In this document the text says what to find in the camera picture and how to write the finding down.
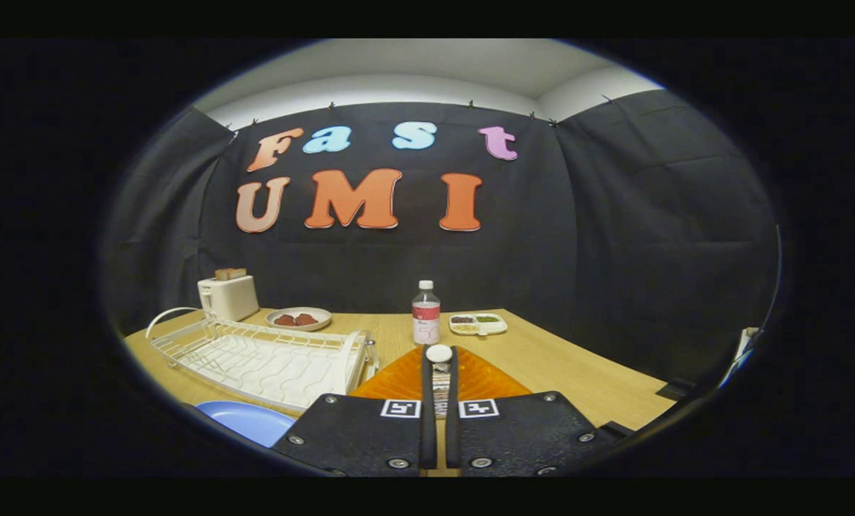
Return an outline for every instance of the screw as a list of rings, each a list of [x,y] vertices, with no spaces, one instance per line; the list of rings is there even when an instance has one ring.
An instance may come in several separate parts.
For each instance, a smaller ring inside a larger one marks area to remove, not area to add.
[[[477,459],[472,460],[473,467],[488,467],[493,464],[493,461],[487,457],[479,457]]]

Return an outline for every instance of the plate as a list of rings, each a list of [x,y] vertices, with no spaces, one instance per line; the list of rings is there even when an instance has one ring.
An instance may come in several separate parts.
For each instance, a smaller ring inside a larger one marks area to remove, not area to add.
[[[302,313],[310,314],[313,319],[318,320],[319,322],[315,324],[307,324],[306,326],[283,326],[274,323],[274,321],[282,315],[297,317],[299,316],[299,314]],[[332,314],[328,313],[325,310],[322,310],[322,308],[293,307],[284,308],[283,310],[275,310],[270,314],[267,314],[264,319],[267,320],[267,323],[269,323],[271,326],[280,328],[281,330],[315,331],[328,326],[328,323],[332,322]]]
[[[453,322],[453,317],[469,317],[474,322]],[[493,322],[479,322],[478,317],[493,317]],[[493,333],[504,333],[507,323],[503,317],[492,313],[460,313],[449,316],[449,329],[459,335],[492,335]]]
[[[195,408],[226,428],[266,448],[274,446],[296,422],[280,412],[238,401],[207,401],[195,405]]]

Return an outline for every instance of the white ceiling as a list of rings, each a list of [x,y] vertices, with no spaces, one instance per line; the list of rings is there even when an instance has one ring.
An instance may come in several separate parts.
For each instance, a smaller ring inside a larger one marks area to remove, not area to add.
[[[297,82],[346,75],[430,75],[538,99],[607,59],[552,39],[329,39],[273,59],[205,95],[207,112]]]

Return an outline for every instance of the toaster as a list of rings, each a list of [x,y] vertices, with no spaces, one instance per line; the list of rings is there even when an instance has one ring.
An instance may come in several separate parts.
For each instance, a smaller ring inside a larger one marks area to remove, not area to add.
[[[258,296],[250,275],[235,279],[198,281],[201,309],[208,317],[243,320],[258,311]]]

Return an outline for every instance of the wooden table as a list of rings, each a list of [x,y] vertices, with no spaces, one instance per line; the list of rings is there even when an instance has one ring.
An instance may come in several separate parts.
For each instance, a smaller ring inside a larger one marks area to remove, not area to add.
[[[264,316],[274,310],[262,308],[256,314],[242,320],[242,323],[267,326]],[[526,320],[506,310],[473,310],[489,312],[503,317],[508,330],[506,333],[487,337],[457,335],[450,331],[447,318],[456,313],[441,315],[440,343],[461,346],[470,352],[493,363],[513,379],[532,392],[556,390],[567,396],[568,400],[590,422],[597,427],[615,421],[631,430],[639,430],[643,425],[663,414],[674,402],[656,395],[666,382],[650,378],[619,363],[611,362],[588,352],[567,340],[532,325]],[[201,311],[186,313],[156,324],[151,336],[162,335],[182,328],[203,317]],[[332,314],[332,322],[323,328],[323,333],[351,333],[354,330],[369,330],[376,341],[381,366],[414,348],[411,340],[411,314]],[[168,366],[161,353],[153,349],[145,339],[145,330],[133,333],[125,338],[129,349],[146,372],[179,401],[197,405],[205,401],[231,399],[256,405],[264,405],[253,398],[245,398],[233,391],[215,386],[181,369]],[[276,409],[292,417],[296,412]],[[444,421],[437,421],[438,458],[441,466],[444,460]],[[454,477],[457,470],[429,470],[427,477]]]

